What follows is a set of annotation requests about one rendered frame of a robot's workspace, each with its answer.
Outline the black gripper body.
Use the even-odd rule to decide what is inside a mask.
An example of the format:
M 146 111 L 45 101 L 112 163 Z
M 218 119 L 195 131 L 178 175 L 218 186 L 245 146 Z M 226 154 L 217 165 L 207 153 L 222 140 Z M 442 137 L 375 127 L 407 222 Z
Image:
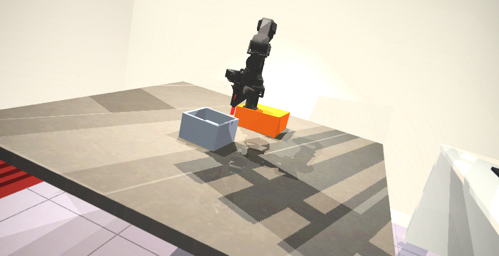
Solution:
M 228 79 L 228 81 L 234 83 L 233 86 L 240 89 L 240 91 L 243 94 L 257 100 L 259 97 L 259 93 L 253 89 L 254 87 L 252 87 L 252 85 L 255 82 L 255 80 L 259 79 L 257 77 L 258 74 L 253 72 L 253 71 L 250 71 L 246 67 L 245 67 L 245 69 L 242 70 L 242 72 L 244 72 L 244 71 L 246 71 L 246 76 L 245 76 L 244 82 L 241 81 L 241 83 L 240 83 L 237 80 L 229 80 L 229 79 Z

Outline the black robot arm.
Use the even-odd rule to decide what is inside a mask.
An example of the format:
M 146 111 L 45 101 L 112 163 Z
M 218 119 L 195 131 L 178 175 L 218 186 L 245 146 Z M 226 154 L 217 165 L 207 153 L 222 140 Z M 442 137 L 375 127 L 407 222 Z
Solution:
M 258 34 L 254 35 L 253 38 L 250 40 L 247 54 L 250 54 L 250 56 L 246 60 L 246 67 L 255 73 L 258 74 L 258 80 L 255 80 L 253 83 L 252 87 L 253 89 L 256 90 L 259 94 L 260 98 L 264 97 L 264 80 L 262 77 L 262 71 L 264 67 L 264 62 L 265 58 L 267 58 L 270 55 L 271 51 L 271 44 L 269 42 L 273 39 L 273 36 L 275 35 L 277 30 L 277 24 L 274 22 L 274 20 L 269 19 L 269 18 L 262 18 L 261 20 L 258 21 L 257 25 L 257 31 Z M 251 50 L 250 50 L 251 49 Z M 245 76 L 246 76 L 246 71 L 242 72 L 242 68 L 237 71 L 234 69 L 227 69 L 225 73 L 225 77 L 229 80 L 237 80 L 241 83 L 244 82 Z M 246 99 L 246 103 L 243 106 L 244 108 L 249 108 L 253 110 L 257 110 L 258 107 L 258 100 L 253 99 L 253 98 L 248 98 Z

